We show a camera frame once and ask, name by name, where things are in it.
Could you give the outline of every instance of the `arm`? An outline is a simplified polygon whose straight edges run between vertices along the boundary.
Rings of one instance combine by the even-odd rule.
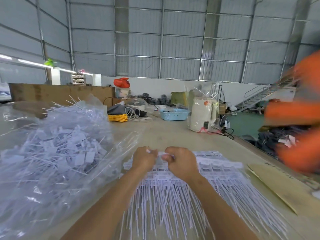
[[[185,181],[201,202],[212,231],[217,240],[258,240],[244,221],[212,188],[198,170],[195,155],[186,148],[168,147],[162,159],[168,162],[169,170]]]
[[[132,168],[78,219],[61,240],[111,239],[134,191],[156,162],[158,151],[150,151],[147,153],[146,147],[138,148],[133,155]]]

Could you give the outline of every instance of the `person's left hand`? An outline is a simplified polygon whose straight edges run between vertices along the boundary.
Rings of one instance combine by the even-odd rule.
[[[139,147],[133,154],[132,168],[142,170],[143,173],[147,173],[152,170],[156,163],[158,156],[158,150],[151,150],[150,147]]]

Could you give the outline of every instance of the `green floor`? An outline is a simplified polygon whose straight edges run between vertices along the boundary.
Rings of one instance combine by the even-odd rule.
[[[240,112],[237,115],[228,115],[228,119],[236,136],[250,135],[258,138],[258,129],[263,125],[264,116]]]

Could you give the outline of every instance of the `plastic basket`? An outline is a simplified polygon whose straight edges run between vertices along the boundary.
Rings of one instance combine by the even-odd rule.
[[[159,109],[160,116],[163,120],[166,121],[175,121],[175,120],[186,120],[189,114],[189,111],[181,108],[170,109],[172,112],[166,112],[168,109]]]

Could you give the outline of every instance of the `pile of plastic tags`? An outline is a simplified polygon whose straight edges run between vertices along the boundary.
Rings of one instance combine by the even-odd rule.
[[[137,145],[141,133],[113,128],[95,97],[72,104],[55,104],[46,118],[0,136],[20,139],[1,151],[1,239],[34,236],[68,217],[119,176]]]

